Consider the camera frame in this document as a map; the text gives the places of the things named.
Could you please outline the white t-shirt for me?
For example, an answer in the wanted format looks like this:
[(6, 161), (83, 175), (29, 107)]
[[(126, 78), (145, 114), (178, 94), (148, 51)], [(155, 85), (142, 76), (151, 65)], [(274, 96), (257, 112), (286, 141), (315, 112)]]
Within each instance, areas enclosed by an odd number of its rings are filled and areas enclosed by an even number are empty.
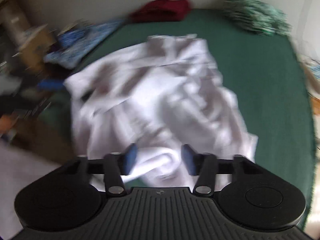
[(236, 94), (205, 39), (155, 35), (112, 52), (65, 81), (71, 95), (77, 155), (100, 159), (138, 147), (128, 182), (151, 187), (195, 186), (181, 146), (220, 159), (254, 160), (258, 137), (248, 132)]

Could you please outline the green table cloth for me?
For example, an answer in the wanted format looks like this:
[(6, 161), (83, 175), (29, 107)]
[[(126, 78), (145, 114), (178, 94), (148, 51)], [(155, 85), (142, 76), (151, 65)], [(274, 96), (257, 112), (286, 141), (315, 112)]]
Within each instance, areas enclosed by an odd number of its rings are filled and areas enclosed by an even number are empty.
[(262, 36), (241, 29), (219, 10), (194, 9), (181, 22), (127, 24), (77, 66), (152, 35), (195, 34), (208, 43), (223, 85), (238, 98), (249, 133), (258, 136), (255, 162), (295, 185), (310, 209), (316, 165), (312, 110), (301, 69), (285, 36)]

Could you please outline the blue white patterned cloth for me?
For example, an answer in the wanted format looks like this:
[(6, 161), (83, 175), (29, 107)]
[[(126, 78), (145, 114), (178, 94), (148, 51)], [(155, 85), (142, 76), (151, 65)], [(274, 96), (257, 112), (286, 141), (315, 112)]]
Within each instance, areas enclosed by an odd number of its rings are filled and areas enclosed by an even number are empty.
[(66, 69), (74, 69), (78, 63), (103, 40), (125, 23), (123, 19), (102, 24), (76, 22), (71, 29), (57, 36), (58, 48), (52, 48), (44, 57), (44, 63), (58, 64)]

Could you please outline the cardboard box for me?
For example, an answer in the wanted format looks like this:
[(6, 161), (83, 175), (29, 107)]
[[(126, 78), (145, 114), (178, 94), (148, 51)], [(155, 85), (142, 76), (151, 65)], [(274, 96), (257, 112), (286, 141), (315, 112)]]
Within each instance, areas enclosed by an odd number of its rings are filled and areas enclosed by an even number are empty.
[(17, 56), (34, 74), (48, 74), (44, 56), (56, 43), (46, 24), (32, 26), (16, 0), (1, 2), (1, 24), (17, 47)]

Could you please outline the green white striped garment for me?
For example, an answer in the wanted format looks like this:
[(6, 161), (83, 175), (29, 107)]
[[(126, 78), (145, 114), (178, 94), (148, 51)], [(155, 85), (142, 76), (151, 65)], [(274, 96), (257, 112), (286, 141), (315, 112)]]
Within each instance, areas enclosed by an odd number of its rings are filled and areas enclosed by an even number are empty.
[(291, 31), (286, 14), (260, 0), (223, 0), (223, 12), (242, 29), (259, 35), (286, 36)]

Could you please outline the folded dark red sweater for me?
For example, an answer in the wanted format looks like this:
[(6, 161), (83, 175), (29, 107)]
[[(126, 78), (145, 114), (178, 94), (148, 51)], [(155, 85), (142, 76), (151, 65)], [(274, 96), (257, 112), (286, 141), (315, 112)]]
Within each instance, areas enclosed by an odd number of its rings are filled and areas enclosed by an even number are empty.
[(130, 15), (133, 23), (178, 22), (191, 11), (189, 0), (154, 0)]

